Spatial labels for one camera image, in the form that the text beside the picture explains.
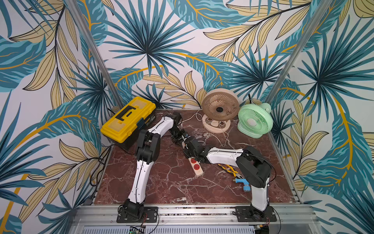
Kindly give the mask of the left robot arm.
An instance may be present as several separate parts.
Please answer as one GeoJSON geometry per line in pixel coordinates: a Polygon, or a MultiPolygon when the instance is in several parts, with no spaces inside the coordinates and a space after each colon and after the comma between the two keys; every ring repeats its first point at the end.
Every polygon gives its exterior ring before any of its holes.
{"type": "Polygon", "coordinates": [[[160,154],[161,138],[167,131],[171,132],[173,138],[179,138],[181,134],[178,124],[181,119],[179,112],[173,112],[163,116],[154,127],[140,132],[137,140],[134,182],[128,199],[118,209],[121,217],[133,220],[142,218],[146,187],[151,169],[160,154]]]}

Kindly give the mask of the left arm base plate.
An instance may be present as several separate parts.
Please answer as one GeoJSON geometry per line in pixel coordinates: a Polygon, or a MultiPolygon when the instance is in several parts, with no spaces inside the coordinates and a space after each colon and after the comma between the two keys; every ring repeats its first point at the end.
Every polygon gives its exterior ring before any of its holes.
{"type": "Polygon", "coordinates": [[[119,206],[117,223],[156,223],[157,207],[141,207],[140,209],[128,209],[128,207],[119,206]]]}

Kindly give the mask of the beige red power strip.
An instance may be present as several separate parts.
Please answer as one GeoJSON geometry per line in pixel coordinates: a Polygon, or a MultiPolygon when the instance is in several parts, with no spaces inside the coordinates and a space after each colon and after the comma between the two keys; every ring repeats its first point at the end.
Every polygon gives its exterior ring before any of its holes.
{"type": "Polygon", "coordinates": [[[197,177],[202,176],[204,174],[200,164],[194,158],[189,158],[189,162],[193,168],[193,171],[197,177]]]}

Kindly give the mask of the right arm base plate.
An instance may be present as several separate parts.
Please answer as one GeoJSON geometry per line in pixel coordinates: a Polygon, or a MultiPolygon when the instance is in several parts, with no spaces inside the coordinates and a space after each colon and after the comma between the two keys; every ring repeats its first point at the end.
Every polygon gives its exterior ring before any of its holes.
{"type": "Polygon", "coordinates": [[[259,211],[252,206],[236,206],[232,212],[237,217],[238,222],[276,222],[277,215],[271,206],[267,206],[264,211],[259,211]]]}

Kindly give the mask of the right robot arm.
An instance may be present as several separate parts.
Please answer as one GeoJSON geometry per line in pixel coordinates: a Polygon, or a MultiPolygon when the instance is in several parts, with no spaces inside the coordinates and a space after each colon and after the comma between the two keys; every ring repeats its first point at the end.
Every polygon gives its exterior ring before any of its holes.
{"type": "Polygon", "coordinates": [[[251,211],[257,216],[265,215],[269,207],[268,184],[272,166],[257,149],[252,146],[236,150],[204,146],[192,136],[184,139],[182,147],[187,158],[193,158],[199,163],[226,164],[239,168],[251,186],[251,211]]]}

